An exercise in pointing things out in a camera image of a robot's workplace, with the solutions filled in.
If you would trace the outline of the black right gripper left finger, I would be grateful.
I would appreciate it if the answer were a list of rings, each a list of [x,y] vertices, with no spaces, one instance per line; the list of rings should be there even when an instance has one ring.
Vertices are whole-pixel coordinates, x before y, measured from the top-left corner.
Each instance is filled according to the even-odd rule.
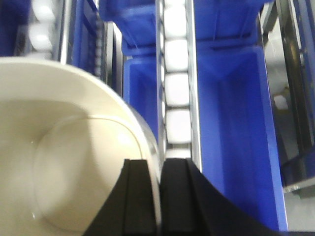
[[[121,174],[85,236],[155,236],[154,199],[146,160],[124,161]]]

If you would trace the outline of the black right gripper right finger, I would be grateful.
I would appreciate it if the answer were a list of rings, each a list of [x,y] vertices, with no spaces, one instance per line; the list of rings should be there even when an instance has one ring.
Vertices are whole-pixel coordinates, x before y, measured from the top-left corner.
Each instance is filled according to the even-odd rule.
[[[279,236],[288,229],[280,175],[268,161],[227,160],[211,178],[190,159],[170,158],[160,193],[166,236]]]

